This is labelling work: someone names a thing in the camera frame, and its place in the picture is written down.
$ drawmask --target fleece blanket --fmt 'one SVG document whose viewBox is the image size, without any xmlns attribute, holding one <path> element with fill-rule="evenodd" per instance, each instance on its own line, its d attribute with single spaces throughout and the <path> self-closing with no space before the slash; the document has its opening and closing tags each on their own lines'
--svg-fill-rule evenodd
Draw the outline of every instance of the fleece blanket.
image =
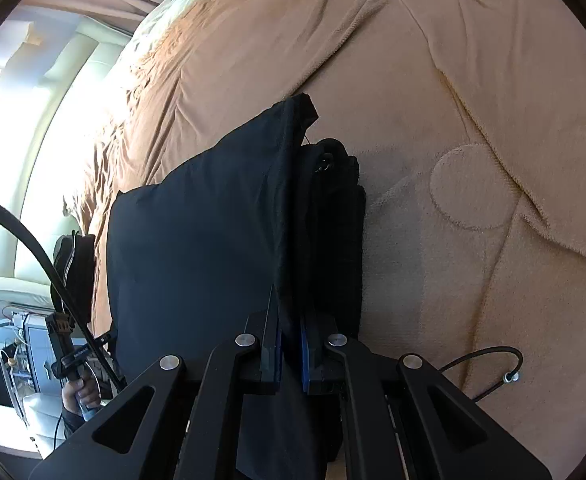
<svg viewBox="0 0 586 480">
<path fill-rule="evenodd" d="M 130 71 L 126 113 L 103 124 L 70 201 L 98 237 L 96 333 L 110 324 L 116 193 L 162 181 L 303 91 L 320 117 L 308 139 L 339 139 L 368 197 L 362 341 L 435 366 L 518 347 L 521 379 L 481 406 L 555 479 L 575 468 L 586 452 L 586 32 L 561 0 L 195 0 Z M 485 356 L 447 376 L 472 396 L 513 364 Z"/>
</svg>

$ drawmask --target metal screw head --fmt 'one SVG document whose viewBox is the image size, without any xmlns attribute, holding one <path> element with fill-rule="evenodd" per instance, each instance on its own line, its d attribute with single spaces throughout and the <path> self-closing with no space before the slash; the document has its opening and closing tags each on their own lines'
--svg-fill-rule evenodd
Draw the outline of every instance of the metal screw head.
<svg viewBox="0 0 586 480">
<path fill-rule="evenodd" d="M 404 366 L 407 368 L 417 370 L 418 368 L 422 368 L 423 361 L 419 355 L 408 354 L 407 356 L 404 356 L 404 359 L 402 359 L 402 364 L 404 364 Z"/>
<path fill-rule="evenodd" d="M 330 334 L 327 341 L 330 346 L 344 346 L 348 342 L 348 338 L 343 334 Z"/>
<path fill-rule="evenodd" d="M 162 370 L 173 370 L 180 365 L 180 358 L 176 355 L 165 355 L 160 359 L 160 368 Z"/>
<path fill-rule="evenodd" d="M 255 344 L 255 336 L 253 334 L 240 334 L 235 338 L 237 346 L 253 346 Z"/>
</svg>

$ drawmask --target person's hand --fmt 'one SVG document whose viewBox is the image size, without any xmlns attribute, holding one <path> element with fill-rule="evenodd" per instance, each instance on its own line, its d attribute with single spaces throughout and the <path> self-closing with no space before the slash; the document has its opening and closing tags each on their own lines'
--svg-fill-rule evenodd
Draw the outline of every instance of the person's hand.
<svg viewBox="0 0 586 480">
<path fill-rule="evenodd" d="M 100 390 L 90 371 L 85 369 L 81 379 L 68 381 L 62 389 L 62 402 L 64 403 L 64 407 L 69 412 L 80 415 L 81 411 L 77 405 L 75 394 L 79 397 L 80 402 L 89 409 L 96 408 L 100 405 Z"/>
</svg>

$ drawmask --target white wall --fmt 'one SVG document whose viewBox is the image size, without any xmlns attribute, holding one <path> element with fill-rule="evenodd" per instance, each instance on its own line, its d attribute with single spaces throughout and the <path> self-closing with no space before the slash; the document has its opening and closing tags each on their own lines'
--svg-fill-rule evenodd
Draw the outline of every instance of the white wall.
<svg viewBox="0 0 586 480">
<path fill-rule="evenodd" d="M 33 22 L 41 44 L 23 44 L 6 64 L 0 80 L 0 203 L 9 207 L 34 129 L 30 124 L 34 118 L 27 117 L 34 103 L 26 98 L 55 63 L 81 17 L 58 10 L 21 7 L 13 11 L 10 18 Z M 24 423 L 15 410 L 7 406 L 0 406 L 0 446 L 37 451 Z"/>
</svg>

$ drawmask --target wire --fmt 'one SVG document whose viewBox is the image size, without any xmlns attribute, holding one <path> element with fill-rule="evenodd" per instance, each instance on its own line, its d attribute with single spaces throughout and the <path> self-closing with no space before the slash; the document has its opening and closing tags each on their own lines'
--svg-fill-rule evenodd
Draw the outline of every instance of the wire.
<svg viewBox="0 0 586 480">
<path fill-rule="evenodd" d="M 93 377 L 95 377 L 95 382 L 97 383 L 97 391 L 100 394 L 100 399 L 102 399 L 102 389 L 100 388 L 100 382 L 97 380 L 97 375 L 95 374 L 95 370 L 89 365 L 89 362 L 85 362 L 86 366 L 89 367 L 89 370 L 92 372 Z"/>
<path fill-rule="evenodd" d="M 12 320 L 12 317 L 8 317 L 8 316 L 6 316 L 6 314 L 4 314 L 4 310 L 6 310 L 6 309 L 7 309 L 7 308 L 9 308 L 9 307 L 11 307 L 11 308 L 12 308 L 12 304 L 8 304 L 8 305 L 6 305 L 5 307 L 3 307 L 3 309 L 2 309 L 2 317 L 5 317 L 6 319 L 10 319 L 10 320 Z"/>
<path fill-rule="evenodd" d="M 51 285 L 59 294 L 60 299 L 64 302 L 64 304 L 66 304 L 68 311 L 71 313 L 77 322 L 77 325 L 80 327 L 82 335 L 84 336 L 84 339 L 86 339 L 86 343 L 95 354 L 95 357 L 100 362 L 100 365 L 102 365 L 102 368 L 106 371 L 106 374 L 110 380 L 113 381 L 113 384 L 115 385 L 118 392 L 120 392 L 122 389 L 124 389 L 124 382 L 116 375 L 116 373 L 113 371 L 113 368 L 108 364 L 108 361 L 106 361 L 106 358 L 102 353 L 102 349 L 97 345 L 95 338 L 90 333 L 86 324 L 79 321 L 81 317 L 78 314 L 79 311 L 77 309 L 76 303 L 72 295 L 68 292 L 67 288 L 62 283 L 59 274 L 55 270 L 54 265 L 51 263 L 42 245 L 37 241 L 32 233 L 26 229 L 22 222 L 20 222 L 14 215 L 12 215 L 12 213 L 3 208 L 1 205 L 0 225 L 9 230 L 11 234 L 13 234 L 17 240 L 22 242 L 33 254 L 39 265 L 48 276 L 48 279 L 51 281 Z"/>
<path fill-rule="evenodd" d="M 484 397 L 492 394 L 500 386 L 503 386 L 504 384 L 511 382 L 515 377 L 515 374 L 519 372 L 519 369 L 522 367 L 522 364 L 524 363 L 524 356 L 522 355 L 522 352 L 520 352 L 517 348 L 514 348 L 513 346 L 490 346 L 488 348 L 483 348 L 482 350 L 476 350 L 475 352 L 470 352 L 470 354 L 463 355 L 461 357 L 458 357 L 454 361 L 449 362 L 449 364 L 442 366 L 439 369 L 439 371 L 441 373 L 444 373 L 446 370 L 450 370 L 452 367 L 457 366 L 458 364 L 463 363 L 464 361 L 468 361 L 481 355 L 494 354 L 497 352 L 513 354 L 515 357 L 518 358 L 518 364 L 510 372 L 506 373 L 504 377 L 502 377 L 498 382 L 493 384 L 493 386 L 491 386 L 487 390 L 484 390 L 479 395 L 473 397 L 473 402 L 479 402 Z"/>
<path fill-rule="evenodd" d="M 23 344 L 25 344 L 26 346 L 32 346 L 30 343 L 27 343 L 26 341 L 24 341 L 21 337 L 20 337 L 20 329 L 15 327 L 17 330 L 15 331 L 15 336 L 17 337 L 17 339 L 19 339 Z"/>
<path fill-rule="evenodd" d="M 6 356 L 6 362 L 8 362 L 8 360 L 10 359 L 9 355 L 6 353 L 6 350 L 4 350 L 3 348 L 0 348 L 0 354 L 4 354 Z"/>
<path fill-rule="evenodd" d="M 64 389 L 64 385 L 62 381 L 59 381 L 59 385 Z M 57 419 L 57 424 L 55 425 L 55 436 L 53 437 L 53 451 L 57 447 L 57 430 L 59 429 L 59 423 L 62 420 L 62 414 L 64 413 L 64 401 L 62 401 L 62 410 L 59 412 L 59 418 Z"/>
</svg>

